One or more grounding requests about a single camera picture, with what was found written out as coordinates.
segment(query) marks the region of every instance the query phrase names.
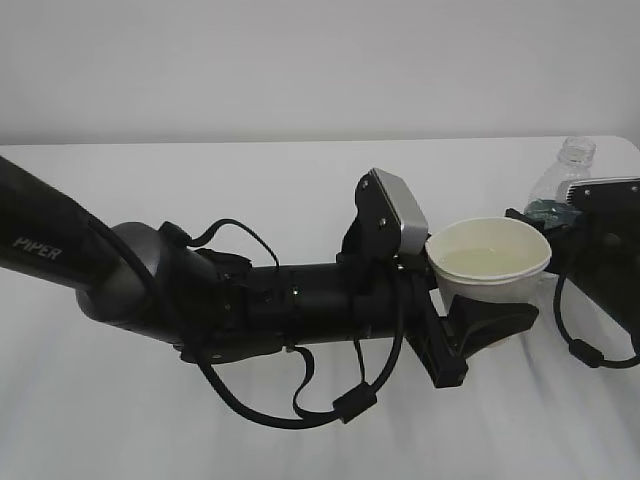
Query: black robotic arm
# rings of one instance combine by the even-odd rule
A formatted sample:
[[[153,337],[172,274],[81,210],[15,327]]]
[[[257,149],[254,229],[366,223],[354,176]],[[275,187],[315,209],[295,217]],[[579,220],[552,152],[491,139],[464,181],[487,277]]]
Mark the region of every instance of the black robotic arm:
[[[196,363],[234,411],[276,428],[347,422],[376,403],[402,339],[438,387],[460,385],[478,350],[529,329],[538,311],[456,297],[441,317],[429,292],[437,288],[424,249],[427,222],[404,181],[373,169],[358,182],[357,215],[336,262],[279,265],[249,228],[221,220],[192,239],[165,222],[105,226],[76,202],[0,157],[0,266],[76,290],[90,318],[173,345]],[[245,229],[269,250],[273,267],[253,268],[241,256],[205,248],[219,228]],[[336,399],[333,410],[279,419],[241,404],[212,365],[299,352],[301,345],[393,337],[378,377]]]

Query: cable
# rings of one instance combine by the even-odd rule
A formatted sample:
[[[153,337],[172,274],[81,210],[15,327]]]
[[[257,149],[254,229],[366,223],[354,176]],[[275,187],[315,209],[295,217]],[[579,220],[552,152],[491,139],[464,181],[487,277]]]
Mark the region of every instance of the cable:
[[[207,243],[213,240],[213,237],[216,235],[216,233],[218,233],[218,230],[220,230],[220,228],[224,227],[225,225],[235,225],[236,227],[241,228],[249,235],[251,235],[260,245],[262,245],[262,247],[267,252],[269,252],[269,255],[271,255],[271,258],[273,258],[273,261],[276,264],[276,272],[280,270],[280,262],[278,261],[278,257],[276,256],[276,254],[273,252],[273,250],[271,250],[271,247],[269,247],[269,245],[267,245],[267,243],[262,240],[262,238],[260,238],[260,236],[251,228],[247,227],[245,224],[239,222],[238,220],[234,220],[233,218],[222,218],[214,222],[209,228],[205,230],[202,235],[200,235],[198,238],[191,239],[191,241],[187,243],[187,245],[189,247],[204,247]]]
[[[360,381],[365,383],[366,372],[364,368],[364,356],[362,355],[362,345],[360,345],[360,339],[358,337],[353,339],[353,347],[356,349],[356,355],[358,356],[358,367],[360,368]]]
[[[232,222],[229,222],[227,219],[224,221],[224,223],[220,223],[220,222],[216,222],[214,225],[212,225],[212,227],[210,227],[207,230],[207,232],[205,232],[204,235],[196,239],[193,243],[196,244],[196,246],[200,246],[198,245],[200,242],[205,241],[206,238],[212,238],[215,232],[222,225],[226,225],[233,222],[232,224],[238,225],[241,228],[243,227],[240,224],[240,222],[236,222],[235,220]],[[191,335],[191,332],[186,327],[186,325],[180,320],[177,312],[173,308],[172,303],[166,299],[165,295],[163,295],[163,293],[160,290],[160,287],[156,283],[156,280],[151,275],[151,273],[147,270],[146,266],[142,263],[142,261],[138,258],[138,256],[118,235],[116,235],[107,225],[102,223],[96,217],[90,216],[89,226],[97,235],[99,235],[103,240],[105,240],[120,255],[120,257],[129,265],[129,267],[133,270],[133,272],[138,276],[138,278],[142,282],[145,289],[151,295],[153,301],[159,307],[158,310],[159,310],[160,316],[163,317],[163,320],[167,322],[167,324],[171,325],[173,328],[176,329],[178,334],[183,339],[185,347],[187,348],[189,353],[191,353],[191,355],[193,356],[196,364],[202,371],[203,375],[205,376],[209,384],[213,387],[213,389],[220,396],[220,398],[227,404],[227,406],[231,408],[235,413],[237,413],[238,415],[244,417],[249,421],[258,423],[260,425],[273,427],[273,428],[288,429],[288,430],[302,430],[302,429],[308,429],[308,428],[315,428],[322,425],[326,425],[330,422],[333,422],[341,418],[341,412],[337,410],[333,410],[330,412],[316,413],[312,417],[307,417],[303,419],[279,418],[279,417],[273,417],[271,415],[266,415],[264,413],[258,412],[244,405],[242,402],[240,402],[233,395],[233,393],[227,388],[227,386],[224,384],[220,376],[215,372],[215,370],[209,363],[209,360],[202,353],[200,348],[198,348],[198,342]],[[257,234],[253,233],[252,236],[254,236],[254,238],[256,238],[261,244],[264,243],[257,236]],[[391,347],[391,352],[389,354],[389,358],[387,359],[387,362],[385,363],[385,366],[382,369],[380,375],[371,386],[371,389],[373,392],[377,392],[382,387],[382,385],[384,385],[384,383],[387,381],[387,379],[391,375],[391,372],[393,371],[393,368],[395,367],[400,354],[400,348],[402,346],[402,335],[404,331],[404,311],[402,307],[402,302],[400,301],[398,280],[394,275],[391,275],[391,273],[389,272],[388,272],[388,275],[389,275],[389,278],[391,279],[391,283],[393,284],[393,299],[394,299],[395,312],[397,315],[397,321],[396,321],[394,339]]]
[[[202,371],[209,384],[213,387],[220,398],[222,398],[222,400],[227,404],[227,406],[231,408],[231,410],[244,417],[245,419],[255,423],[259,423],[260,425],[287,430],[302,430],[307,428],[319,427],[339,418],[339,414],[337,412],[330,412],[327,415],[323,415],[322,418],[307,420],[278,418],[260,413],[240,402],[227,388],[220,376],[215,372],[205,355],[203,355],[201,350],[197,348],[197,341],[192,337],[191,333],[185,327],[183,322],[180,321],[178,314],[173,308],[173,305],[162,294],[155,279],[153,278],[151,273],[149,273],[138,256],[120,237],[118,237],[118,235],[116,235],[108,226],[106,226],[97,218],[91,217],[89,226],[96,232],[96,234],[98,234],[109,245],[111,245],[111,247],[122,257],[122,259],[138,276],[144,287],[151,295],[154,302],[158,305],[158,313],[169,325],[171,325],[178,331],[179,335],[184,341],[186,348],[193,356],[196,364]]]
[[[553,315],[555,317],[556,325],[560,336],[569,345],[569,352],[581,362],[585,363],[591,368],[605,367],[613,369],[625,369],[640,365],[640,354],[635,355],[627,360],[607,360],[604,358],[602,352],[592,345],[589,345],[584,340],[579,338],[573,338],[567,331],[562,318],[562,291],[567,277],[573,270],[575,261],[580,255],[585,252],[585,247],[576,248],[574,253],[569,257],[564,270],[558,276],[558,283],[556,283],[555,292],[553,295]]]

